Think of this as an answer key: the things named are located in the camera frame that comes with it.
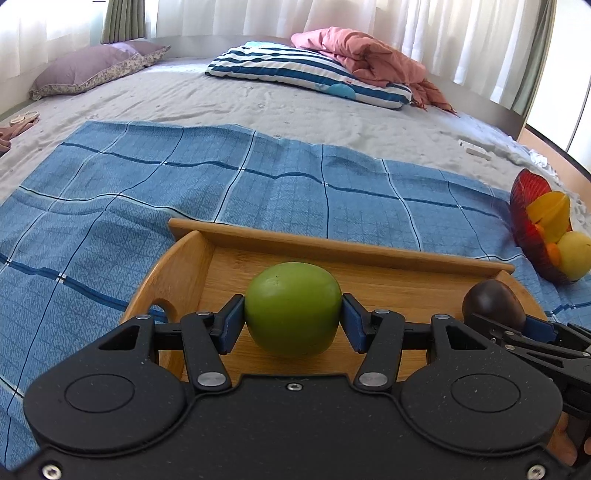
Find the black robotic gripper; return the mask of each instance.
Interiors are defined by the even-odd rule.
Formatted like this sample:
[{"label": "black robotic gripper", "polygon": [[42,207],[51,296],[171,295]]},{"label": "black robotic gripper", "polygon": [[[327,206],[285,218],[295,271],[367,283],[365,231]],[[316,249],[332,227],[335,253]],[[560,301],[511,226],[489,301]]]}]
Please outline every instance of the black robotic gripper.
[{"label": "black robotic gripper", "polygon": [[[245,323],[242,296],[180,323],[133,318],[33,382],[24,413],[41,449],[0,479],[591,479],[591,462],[571,468],[545,450],[563,409],[591,416],[579,350],[591,332],[544,343],[483,317],[407,323],[350,294],[340,322],[366,354],[352,382],[244,375],[232,386],[219,355]],[[397,382],[405,349],[425,350],[428,365]],[[188,382],[157,364],[161,350],[184,352]]]}]

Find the blue cloth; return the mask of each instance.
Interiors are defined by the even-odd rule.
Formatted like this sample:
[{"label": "blue cloth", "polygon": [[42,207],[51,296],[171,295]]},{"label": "blue cloth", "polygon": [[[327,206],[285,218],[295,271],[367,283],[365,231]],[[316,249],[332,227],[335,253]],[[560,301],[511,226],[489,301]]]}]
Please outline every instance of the blue cloth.
[{"label": "blue cloth", "polygon": [[549,314],[591,326],[589,276],[540,279],[512,239],[508,196],[235,125],[84,124],[0,206],[0,461],[35,451],[23,394],[118,324],[173,244],[171,216],[509,261]]},{"label": "blue cloth", "polygon": [[216,77],[286,83],[384,108],[398,109],[413,99],[413,93],[406,85],[369,85],[355,78],[336,60],[315,51],[278,43],[250,41],[231,48],[214,59],[206,73]]}]

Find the striped pillow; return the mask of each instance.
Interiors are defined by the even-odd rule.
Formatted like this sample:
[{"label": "striped pillow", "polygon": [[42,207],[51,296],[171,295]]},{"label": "striped pillow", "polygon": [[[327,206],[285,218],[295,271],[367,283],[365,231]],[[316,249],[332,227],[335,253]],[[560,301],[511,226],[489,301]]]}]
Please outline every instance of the striped pillow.
[{"label": "striped pillow", "polygon": [[412,99],[399,83],[375,87],[351,75],[340,63],[315,51],[278,43],[247,42],[213,60],[206,73],[280,82],[385,108],[400,108]]}]

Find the dark brown fruit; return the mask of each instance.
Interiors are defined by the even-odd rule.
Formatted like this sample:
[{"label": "dark brown fruit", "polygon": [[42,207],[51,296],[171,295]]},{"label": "dark brown fruit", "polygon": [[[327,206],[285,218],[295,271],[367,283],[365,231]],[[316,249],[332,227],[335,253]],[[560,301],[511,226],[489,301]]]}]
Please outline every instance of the dark brown fruit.
[{"label": "dark brown fruit", "polygon": [[494,279],[483,280],[466,293],[462,315],[466,318],[472,313],[519,332],[525,325],[525,312],[515,294],[503,282]]}]

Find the gray curtain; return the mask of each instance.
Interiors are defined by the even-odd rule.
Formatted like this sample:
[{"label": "gray curtain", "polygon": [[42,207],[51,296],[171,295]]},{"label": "gray curtain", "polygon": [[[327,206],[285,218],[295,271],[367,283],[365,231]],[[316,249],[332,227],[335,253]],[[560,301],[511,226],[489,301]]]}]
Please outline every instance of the gray curtain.
[{"label": "gray curtain", "polygon": [[144,0],[109,0],[101,43],[145,37]]},{"label": "gray curtain", "polygon": [[534,103],[535,93],[544,71],[544,64],[552,38],[552,28],[554,27],[556,3],[557,0],[542,0],[540,3],[530,56],[527,60],[523,80],[511,106],[513,111],[524,118],[527,118],[531,105]]}]

